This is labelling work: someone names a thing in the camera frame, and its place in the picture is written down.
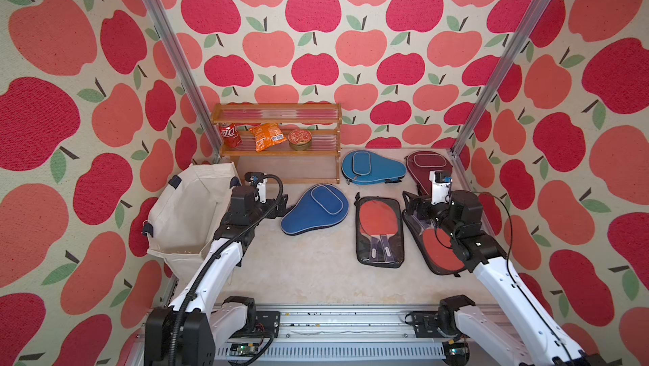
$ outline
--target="black cable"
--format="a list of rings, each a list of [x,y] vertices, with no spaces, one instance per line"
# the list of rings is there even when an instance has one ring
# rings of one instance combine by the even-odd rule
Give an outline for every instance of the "black cable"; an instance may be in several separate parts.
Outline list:
[[[260,181],[264,180],[265,178],[273,178],[275,181],[277,181],[277,184],[279,185],[280,189],[277,194],[277,198],[275,201],[272,202],[271,206],[264,211],[264,213],[257,219],[255,222],[252,224],[248,225],[246,229],[243,231],[239,232],[238,235],[228,239],[223,245],[221,245],[218,249],[216,249],[216,252],[213,253],[210,258],[207,260],[205,266],[200,270],[200,273],[196,277],[196,280],[194,280],[193,284],[190,287],[190,290],[187,292],[185,295],[185,299],[183,300],[183,303],[181,304],[181,307],[178,309],[178,314],[176,315],[176,319],[174,320],[173,323],[173,329],[171,332],[171,340],[169,342],[169,366],[175,366],[176,365],[176,347],[178,346],[178,335],[181,332],[181,324],[183,323],[183,318],[185,315],[185,311],[187,310],[187,307],[190,305],[190,302],[197,297],[196,295],[196,290],[199,288],[199,284],[203,277],[205,277],[205,274],[207,273],[207,270],[209,270],[210,266],[221,257],[221,253],[223,250],[225,250],[228,246],[230,246],[234,242],[238,242],[242,237],[246,235],[246,233],[250,232],[255,226],[257,226],[260,222],[262,222],[262,219],[264,219],[266,216],[270,215],[273,209],[277,207],[277,205],[280,202],[280,197],[282,196],[282,193],[284,192],[284,184],[280,180],[278,176],[275,175],[263,175],[262,177],[258,178],[257,181],[255,182],[256,186],[257,183]]]
[[[268,348],[271,346],[272,340],[274,339],[274,334],[272,332],[270,332],[270,331],[262,333],[262,343],[264,342],[264,337],[268,338],[268,342],[266,342],[266,345],[263,348],[260,348],[258,350],[258,352],[256,354],[254,354],[250,359],[248,359],[247,361],[245,361],[243,363],[237,363],[237,362],[232,362],[232,361],[228,361],[228,363],[230,363],[231,365],[235,365],[235,366],[248,366],[252,362],[259,359],[261,357],[261,355],[263,355],[266,352],[266,350],[268,350]]]
[[[539,313],[539,310],[536,309],[536,307],[534,306],[534,304],[531,303],[530,298],[527,297],[527,295],[525,294],[525,292],[521,289],[521,287],[519,286],[519,284],[514,280],[514,277],[511,275],[511,270],[509,270],[509,255],[511,254],[511,248],[514,246],[514,227],[513,227],[513,224],[511,223],[511,216],[510,216],[510,214],[509,214],[509,210],[507,209],[507,205],[505,205],[505,203],[504,203],[501,199],[499,199],[499,198],[496,197],[495,195],[491,194],[490,192],[486,192],[486,191],[473,191],[473,192],[476,193],[476,194],[485,194],[485,195],[489,195],[489,196],[493,197],[493,199],[495,199],[496,201],[498,201],[499,203],[501,203],[501,205],[503,206],[503,208],[505,208],[505,212],[507,213],[507,219],[509,220],[509,249],[507,250],[507,258],[506,258],[507,275],[508,275],[509,278],[511,279],[511,282],[512,282],[512,283],[516,286],[516,288],[521,292],[521,294],[523,294],[523,297],[525,297],[525,299],[527,300],[527,302],[530,303],[530,306],[534,309],[534,312],[536,313],[536,315],[539,316],[540,320],[543,321],[543,323],[545,324],[545,326],[550,330],[550,333],[552,333],[552,335],[554,335],[554,337],[557,339],[557,341],[561,343],[561,345],[563,346],[563,349],[566,351],[566,354],[568,355],[568,359],[570,359],[570,362],[574,365],[574,361],[572,360],[572,356],[570,355],[570,352],[568,351],[568,348],[566,348],[565,344],[564,344],[563,342],[561,342],[561,339],[560,339],[559,336],[556,334],[556,332],[554,331],[554,329],[552,329],[552,328],[550,327],[550,325],[548,325],[547,321],[545,321],[545,318],[543,318],[543,316]]]

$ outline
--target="ping pong paddle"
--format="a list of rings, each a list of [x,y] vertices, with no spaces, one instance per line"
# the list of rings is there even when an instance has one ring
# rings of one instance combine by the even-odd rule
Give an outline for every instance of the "ping pong paddle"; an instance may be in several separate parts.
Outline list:
[[[359,219],[364,232],[370,236],[370,260],[372,253],[379,251],[380,243],[384,261],[395,263],[389,242],[389,238],[399,230],[394,210],[383,201],[371,200],[361,205]]]

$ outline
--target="orange snack bag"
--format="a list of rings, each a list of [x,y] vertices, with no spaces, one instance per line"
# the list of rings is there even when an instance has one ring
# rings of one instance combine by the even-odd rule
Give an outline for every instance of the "orange snack bag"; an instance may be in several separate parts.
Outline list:
[[[250,132],[255,135],[255,149],[257,152],[261,152],[274,144],[286,142],[286,137],[277,124],[262,124],[250,128]]]

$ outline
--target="red can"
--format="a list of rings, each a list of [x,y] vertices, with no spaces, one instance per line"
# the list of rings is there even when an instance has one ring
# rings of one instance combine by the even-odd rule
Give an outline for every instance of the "red can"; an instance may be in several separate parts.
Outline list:
[[[221,137],[223,137],[223,142],[229,148],[236,148],[241,144],[241,136],[239,135],[236,124],[221,123],[219,124],[219,132],[221,133]]]

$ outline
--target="floor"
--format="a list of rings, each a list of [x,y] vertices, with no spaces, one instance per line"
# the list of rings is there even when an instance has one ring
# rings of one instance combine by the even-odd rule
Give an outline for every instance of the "floor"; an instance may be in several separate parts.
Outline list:
[[[343,149],[343,156],[353,149]],[[382,156],[404,159],[413,149],[377,150]],[[311,185],[285,185],[289,205]],[[235,268],[217,302],[231,295],[255,297],[263,304],[437,304],[440,299],[464,294],[477,304],[496,304],[483,285],[468,272],[460,278],[438,276],[426,266],[410,231],[404,226],[405,260],[398,269],[362,265],[356,259],[354,195],[389,197],[404,207],[401,192],[416,192],[406,175],[401,183],[337,187],[350,201],[349,214],[336,226],[288,236],[280,219],[265,219],[255,239]],[[267,195],[277,193],[269,185]]]

